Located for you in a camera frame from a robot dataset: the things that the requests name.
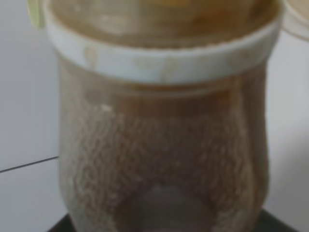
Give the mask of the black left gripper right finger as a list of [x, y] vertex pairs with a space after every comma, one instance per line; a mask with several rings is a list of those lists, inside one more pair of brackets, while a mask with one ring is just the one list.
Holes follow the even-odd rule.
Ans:
[[254, 232], [297, 232], [296, 229], [283, 223], [269, 212], [263, 210], [253, 229]]

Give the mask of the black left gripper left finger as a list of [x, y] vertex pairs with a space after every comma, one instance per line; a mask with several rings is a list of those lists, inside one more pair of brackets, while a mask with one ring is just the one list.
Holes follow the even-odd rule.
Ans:
[[75, 232], [75, 228], [69, 215], [65, 215], [56, 225], [49, 229], [48, 232]]

